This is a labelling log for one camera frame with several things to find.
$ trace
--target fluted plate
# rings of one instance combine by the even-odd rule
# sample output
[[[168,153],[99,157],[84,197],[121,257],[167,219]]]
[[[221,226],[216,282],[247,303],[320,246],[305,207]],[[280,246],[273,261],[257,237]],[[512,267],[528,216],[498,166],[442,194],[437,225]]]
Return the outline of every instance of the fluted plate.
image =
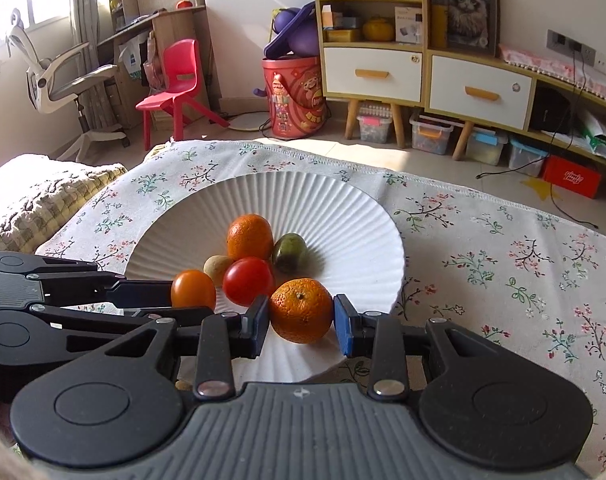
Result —
[[[223,180],[187,196],[163,213],[136,245],[125,274],[135,280],[171,280],[202,269],[213,254],[225,254],[227,227],[255,213],[272,226],[274,239],[298,233],[307,242],[306,276],[332,294],[346,294],[359,312],[390,312],[401,287],[403,244],[387,212],[361,190],[316,173],[272,171]],[[217,290],[216,312],[243,307]],[[324,373],[344,357],[334,329],[317,343],[300,345],[270,327],[259,358],[233,362],[235,383],[299,382]],[[193,378],[193,358],[180,377]]]

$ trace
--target red chair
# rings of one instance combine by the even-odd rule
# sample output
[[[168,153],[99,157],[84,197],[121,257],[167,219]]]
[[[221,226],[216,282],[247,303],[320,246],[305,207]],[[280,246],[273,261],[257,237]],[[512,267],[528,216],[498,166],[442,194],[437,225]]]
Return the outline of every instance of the red chair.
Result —
[[[183,125],[190,122],[187,117],[183,116],[183,104],[190,105],[224,128],[229,126],[227,121],[194,100],[201,91],[198,41],[180,40],[171,44],[163,52],[163,64],[169,80],[167,90],[146,97],[136,106],[137,110],[143,112],[143,140],[147,152],[150,150],[151,144],[150,112],[153,110],[163,110],[174,118],[174,140],[183,140]],[[179,76],[186,75],[193,77],[179,78]]]

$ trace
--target drawer handle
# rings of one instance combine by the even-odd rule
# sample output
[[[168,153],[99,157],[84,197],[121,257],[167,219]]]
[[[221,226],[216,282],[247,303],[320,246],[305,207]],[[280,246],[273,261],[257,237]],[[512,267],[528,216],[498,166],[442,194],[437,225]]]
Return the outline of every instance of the drawer handle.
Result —
[[[472,97],[478,97],[479,99],[485,99],[487,101],[498,101],[500,99],[499,94],[481,88],[474,88],[473,86],[466,86],[465,93]]]
[[[362,68],[357,68],[354,71],[356,77],[367,77],[373,79],[386,79],[389,76],[389,72],[382,72],[381,70],[363,70]]]

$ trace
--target red trash can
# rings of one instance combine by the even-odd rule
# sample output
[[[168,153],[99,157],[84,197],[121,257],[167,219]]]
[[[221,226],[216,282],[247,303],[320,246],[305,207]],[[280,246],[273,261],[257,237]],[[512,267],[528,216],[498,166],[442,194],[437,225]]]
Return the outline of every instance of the red trash can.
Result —
[[[325,124],[320,57],[264,59],[263,73],[274,137],[301,139]]]

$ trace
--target cherry tomato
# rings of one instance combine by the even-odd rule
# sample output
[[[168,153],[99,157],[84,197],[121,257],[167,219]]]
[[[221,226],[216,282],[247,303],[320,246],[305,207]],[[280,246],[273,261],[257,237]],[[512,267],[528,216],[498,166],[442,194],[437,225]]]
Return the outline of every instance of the cherry tomato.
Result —
[[[209,306],[217,304],[217,289],[212,278],[197,269],[184,270],[172,282],[170,298],[174,308]]]
[[[250,306],[257,296],[271,296],[274,292],[274,276],[265,260],[248,256],[234,262],[223,276],[223,292],[240,306]]]

